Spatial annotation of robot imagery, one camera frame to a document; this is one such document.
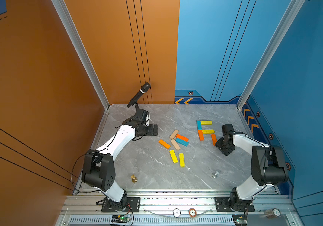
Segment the long orange block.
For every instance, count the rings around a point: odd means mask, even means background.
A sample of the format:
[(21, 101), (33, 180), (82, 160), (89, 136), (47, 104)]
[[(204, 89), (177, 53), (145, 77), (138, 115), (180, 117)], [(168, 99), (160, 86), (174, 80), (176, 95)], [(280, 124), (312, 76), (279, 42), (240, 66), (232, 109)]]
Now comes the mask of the long orange block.
[(182, 136), (182, 135), (179, 135), (179, 134), (177, 134), (177, 135), (176, 135), (176, 138), (179, 138), (179, 139), (181, 139), (181, 140), (183, 140), (183, 141), (185, 141), (185, 142), (188, 142), (188, 141), (189, 141), (189, 139), (188, 139), (188, 138), (186, 138), (186, 137), (184, 137), (184, 136)]

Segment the orange block bottom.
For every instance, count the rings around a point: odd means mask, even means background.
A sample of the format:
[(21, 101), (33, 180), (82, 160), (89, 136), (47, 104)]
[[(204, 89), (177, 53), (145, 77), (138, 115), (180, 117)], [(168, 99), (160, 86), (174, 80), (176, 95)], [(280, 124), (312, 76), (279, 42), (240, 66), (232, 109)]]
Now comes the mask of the orange block bottom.
[(216, 145), (216, 142), (217, 142), (217, 137), (215, 134), (211, 134), (211, 139), (212, 139), (212, 143), (213, 145), (215, 146)]

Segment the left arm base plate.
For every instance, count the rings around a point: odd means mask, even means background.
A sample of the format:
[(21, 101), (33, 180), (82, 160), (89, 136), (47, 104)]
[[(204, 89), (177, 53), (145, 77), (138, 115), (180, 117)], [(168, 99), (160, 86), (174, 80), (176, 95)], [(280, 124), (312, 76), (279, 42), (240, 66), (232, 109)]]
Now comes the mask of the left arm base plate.
[(131, 210), (132, 212), (139, 212), (140, 210), (140, 197), (124, 197), (120, 202), (112, 201), (105, 198), (102, 202), (101, 211), (110, 212), (127, 212)]

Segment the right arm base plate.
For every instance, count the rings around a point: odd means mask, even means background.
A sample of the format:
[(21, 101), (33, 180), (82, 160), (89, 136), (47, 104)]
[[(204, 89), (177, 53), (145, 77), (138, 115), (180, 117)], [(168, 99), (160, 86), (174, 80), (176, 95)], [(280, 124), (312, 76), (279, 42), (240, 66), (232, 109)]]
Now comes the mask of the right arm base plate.
[(255, 212), (255, 207), (252, 200), (240, 200), (222, 196), (215, 197), (215, 207), (217, 212)]

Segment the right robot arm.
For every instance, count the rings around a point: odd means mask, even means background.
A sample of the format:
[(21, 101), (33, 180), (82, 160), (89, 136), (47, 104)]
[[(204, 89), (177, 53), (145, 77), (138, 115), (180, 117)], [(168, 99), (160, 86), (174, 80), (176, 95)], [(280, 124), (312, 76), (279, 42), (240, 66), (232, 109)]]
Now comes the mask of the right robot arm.
[(215, 146), (225, 155), (240, 148), (251, 155), (251, 175), (230, 193), (229, 206), (240, 210), (253, 202), (263, 190), (289, 179), (283, 150), (250, 138), (246, 134), (227, 133)]

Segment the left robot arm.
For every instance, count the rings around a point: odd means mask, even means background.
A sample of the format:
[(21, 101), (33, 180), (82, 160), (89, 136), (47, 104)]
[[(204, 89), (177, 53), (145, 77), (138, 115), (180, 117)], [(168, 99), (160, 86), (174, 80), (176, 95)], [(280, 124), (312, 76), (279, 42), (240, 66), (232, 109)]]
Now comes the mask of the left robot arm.
[(100, 190), (110, 201), (124, 206), (127, 193), (117, 182), (114, 161), (124, 147), (137, 137), (157, 136), (157, 125), (122, 125), (103, 146), (89, 150), (83, 162), (82, 182)]

